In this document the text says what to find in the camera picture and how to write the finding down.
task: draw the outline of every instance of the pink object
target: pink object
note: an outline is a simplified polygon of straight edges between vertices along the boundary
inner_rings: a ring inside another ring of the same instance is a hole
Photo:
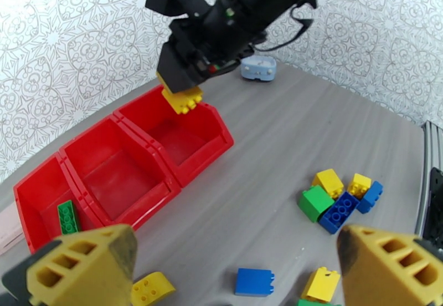
[[[17,205],[12,203],[0,212],[0,255],[10,250],[24,239],[22,224],[18,216]]]

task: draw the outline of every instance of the green lego brick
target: green lego brick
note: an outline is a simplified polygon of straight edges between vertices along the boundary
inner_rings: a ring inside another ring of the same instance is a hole
[[[75,206],[71,200],[57,206],[60,219],[61,234],[79,232],[80,223],[77,217]]]
[[[329,306],[341,306],[341,305],[333,305],[333,304],[323,304],[323,303],[317,303],[317,302],[310,302],[310,301],[307,301],[307,300],[303,300],[303,299],[300,299],[299,301],[298,301],[298,303],[297,303],[297,306],[320,306],[320,305],[322,305],[322,306],[327,306],[327,305],[329,305]]]
[[[320,215],[334,202],[321,186],[313,186],[302,193],[298,206],[311,222],[317,222]]]

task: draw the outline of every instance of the blue lego brick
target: blue lego brick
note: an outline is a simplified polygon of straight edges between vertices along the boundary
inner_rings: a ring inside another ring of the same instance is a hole
[[[383,193],[383,186],[380,182],[374,181],[368,191],[364,194],[362,200],[357,206],[361,213],[368,213],[375,205],[375,202]]]
[[[319,222],[330,234],[334,234],[342,227],[360,201],[345,191],[332,207],[320,218]]]
[[[271,285],[275,276],[271,270],[239,268],[235,295],[266,297],[274,291]]]

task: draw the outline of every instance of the yellow lego brick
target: yellow lego brick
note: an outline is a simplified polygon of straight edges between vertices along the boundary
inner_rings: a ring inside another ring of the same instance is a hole
[[[187,114],[203,100],[203,91],[199,86],[195,86],[186,91],[172,93],[161,75],[157,72],[158,80],[164,86],[162,95],[177,114]]]
[[[366,176],[355,174],[351,183],[348,185],[348,192],[359,200],[368,191],[372,184],[372,180]]]
[[[175,290],[163,273],[153,272],[132,286],[131,303],[132,306],[154,305]]]
[[[56,240],[62,243],[27,270],[32,305],[129,304],[137,253],[131,226],[113,225]]]
[[[328,303],[334,296],[340,274],[321,267],[313,272],[301,295],[301,299],[311,302]]]
[[[414,234],[344,226],[337,249],[346,306],[442,306],[443,261],[427,245]]]
[[[341,195],[344,188],[342,181],[337,176],[334,169],[327,169],[316,173],[314,180],[312,181],[312,186],[318,185],[335,200]]]

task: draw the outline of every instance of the yellow curved brick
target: yellow curved brick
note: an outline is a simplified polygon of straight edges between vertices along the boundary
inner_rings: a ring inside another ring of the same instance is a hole
[[[132,306],[154,305],[175,292],[174,286],[161,272],[153,272],[132,286]]]

